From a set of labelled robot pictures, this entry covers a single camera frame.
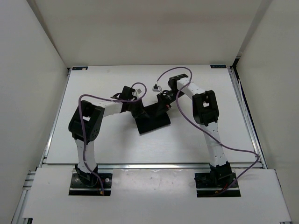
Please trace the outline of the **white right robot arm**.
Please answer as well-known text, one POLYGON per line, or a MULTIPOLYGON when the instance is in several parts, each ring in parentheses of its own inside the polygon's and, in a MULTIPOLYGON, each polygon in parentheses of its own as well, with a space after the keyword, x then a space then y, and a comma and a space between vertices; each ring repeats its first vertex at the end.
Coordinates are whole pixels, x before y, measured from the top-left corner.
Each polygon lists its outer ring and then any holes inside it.
POLYGON ((233 172, 223 150, 218 132, 219 108, 213 90, 206 91, 191 81, 186 74, 169 78, 170 90, 163 91, 155 84, 153 91, 166 103, 176 102, 178 98, 186 95, 192 100, 192 115, 199 125, 198 128, 204 133, 207 149, 210 157, 210 173, 207 181, 211 187, 225 187, 233 180, 233 172))

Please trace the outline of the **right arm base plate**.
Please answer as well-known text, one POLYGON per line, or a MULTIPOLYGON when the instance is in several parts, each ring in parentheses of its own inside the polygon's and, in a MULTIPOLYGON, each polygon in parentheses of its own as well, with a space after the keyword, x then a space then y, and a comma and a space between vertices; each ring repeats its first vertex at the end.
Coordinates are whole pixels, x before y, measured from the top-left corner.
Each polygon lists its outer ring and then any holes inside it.
POLYGON ((197 198, 208 197, 241 197, 236 174, 233 171, 218 172, 212 169, 209 172, 197 172, 194 174, 197 198))

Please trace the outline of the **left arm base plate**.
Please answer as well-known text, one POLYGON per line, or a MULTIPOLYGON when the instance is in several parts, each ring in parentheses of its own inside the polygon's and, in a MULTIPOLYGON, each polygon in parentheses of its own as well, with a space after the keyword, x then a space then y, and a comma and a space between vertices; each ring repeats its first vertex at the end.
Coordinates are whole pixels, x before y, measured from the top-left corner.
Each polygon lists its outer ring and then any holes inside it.
POLYGON ((82 172, 77 165, 71 176, 70 196, 111 196, 112 173, 98 173, 99 179, 93 173, 82 172))

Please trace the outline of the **black skirt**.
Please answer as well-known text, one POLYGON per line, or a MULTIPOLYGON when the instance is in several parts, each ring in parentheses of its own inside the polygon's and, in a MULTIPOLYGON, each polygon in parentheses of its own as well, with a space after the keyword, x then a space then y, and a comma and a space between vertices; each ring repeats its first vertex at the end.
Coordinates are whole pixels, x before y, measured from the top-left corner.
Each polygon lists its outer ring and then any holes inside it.
POLYGON ((135 119, 139 134, 145 134, 171 124, 167 112, 162 116, 156 117, 157 103, 146 106, 144 109, 149 115, 149 118, 135 119))

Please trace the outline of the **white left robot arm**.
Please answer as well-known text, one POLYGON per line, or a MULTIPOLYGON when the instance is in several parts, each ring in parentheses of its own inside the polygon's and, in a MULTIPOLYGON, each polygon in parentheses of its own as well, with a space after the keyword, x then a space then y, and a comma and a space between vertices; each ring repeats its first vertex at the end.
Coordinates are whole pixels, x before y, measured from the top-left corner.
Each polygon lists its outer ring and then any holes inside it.
POLYGON ((122 112, 131 112, 135 119, 149 117, 142 103, 143 96, 138 96, 139 94, 133 87, 124 86, 121 93, 108 99, 89 94, 79 97, 78 107, 68 130, 77 146, 78 164, 75 165, 75 170, 80 181, 87 187, 100 185, 103 188, 94 154, 94 141, 100 133, 103 118, 122 112))

